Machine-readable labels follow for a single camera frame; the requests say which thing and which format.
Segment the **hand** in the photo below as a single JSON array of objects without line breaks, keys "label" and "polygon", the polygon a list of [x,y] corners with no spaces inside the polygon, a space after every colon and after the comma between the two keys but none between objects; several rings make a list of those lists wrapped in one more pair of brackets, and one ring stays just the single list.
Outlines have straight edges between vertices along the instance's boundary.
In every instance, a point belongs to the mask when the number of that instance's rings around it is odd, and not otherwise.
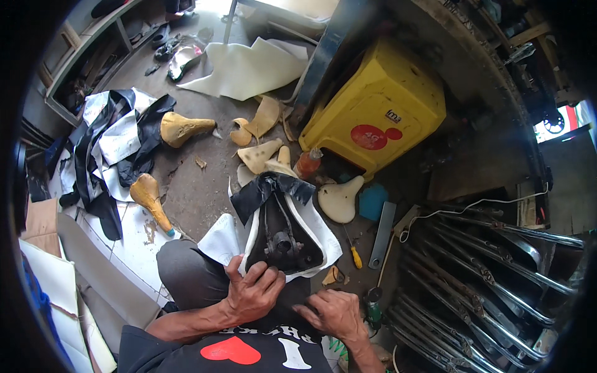
[{"label": "hand", "polygon": [[307,298],[319,315],[302,305],[293,309],[303,316],[313,327],[327,335],[342,340],[347,347],[355,344],[369,344],[367,327],[361,320],[359,297],[343,291],[321,290]]},{"label": "hand", "polygon": [[237,255],[224,266],[230,278],[228,296],[221,301],[224,312],[234,321],[242,325],[267,315],[276,305],[276,299],[284,285],[286,276],[276,267],[267,267],[264,261],[255,263],[243,278],[238,272],[242,255]]}]

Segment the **glue bottle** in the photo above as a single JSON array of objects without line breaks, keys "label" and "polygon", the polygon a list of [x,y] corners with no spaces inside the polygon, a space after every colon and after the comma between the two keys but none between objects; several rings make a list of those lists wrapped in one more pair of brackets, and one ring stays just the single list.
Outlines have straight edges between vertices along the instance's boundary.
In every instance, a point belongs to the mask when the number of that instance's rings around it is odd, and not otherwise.
[{"label": "glue bottle", "polygon": [[321,157],[324,154],[319,148],[314,147],[309,152],[303,152],[293,167],[293,171],[301,180],[306,180],[319,168]]}]

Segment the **red heart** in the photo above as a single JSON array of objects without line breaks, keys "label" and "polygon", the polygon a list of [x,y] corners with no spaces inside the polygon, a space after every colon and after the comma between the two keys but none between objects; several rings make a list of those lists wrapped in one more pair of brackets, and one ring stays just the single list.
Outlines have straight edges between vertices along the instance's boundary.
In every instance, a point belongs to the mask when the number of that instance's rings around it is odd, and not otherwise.
[{"label": "red heart", "polygon": [[208,360],[229,359],[237,364],[255,364],[261,359],[261,354],[256,349],[244,343],[238,337],[205,346],[201,349],[201,356]]}]

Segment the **yellow screwdriver handle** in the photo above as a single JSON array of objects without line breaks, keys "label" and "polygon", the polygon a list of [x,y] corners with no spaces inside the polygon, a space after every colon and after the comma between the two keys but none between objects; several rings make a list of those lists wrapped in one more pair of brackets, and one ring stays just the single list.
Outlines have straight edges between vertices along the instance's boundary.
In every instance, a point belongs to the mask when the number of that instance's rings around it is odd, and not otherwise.
[{"label": "yellow screwdriver handle", "polygon": [[353,246],[350,248],[350,251],[352,251],[352,260],[355,261],[356,268],[357,269],[363,268],[363,262],[361,261],[361,257],[359,256],[359,253],[356,252],[356,248]]}]

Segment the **yellow plastic bin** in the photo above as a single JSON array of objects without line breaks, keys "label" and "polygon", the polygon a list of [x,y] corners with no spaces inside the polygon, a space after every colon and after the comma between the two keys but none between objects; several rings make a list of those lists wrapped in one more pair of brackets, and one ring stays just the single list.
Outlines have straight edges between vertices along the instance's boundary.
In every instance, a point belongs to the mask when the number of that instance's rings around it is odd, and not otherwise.
[{"label": "yellow plastic bin", "polygon": [[431,135],[446,117],[435,72],[411,52],[379,39],[357,72],[316,107],[298,142],[326,148],[365,170],[365,180]]}]

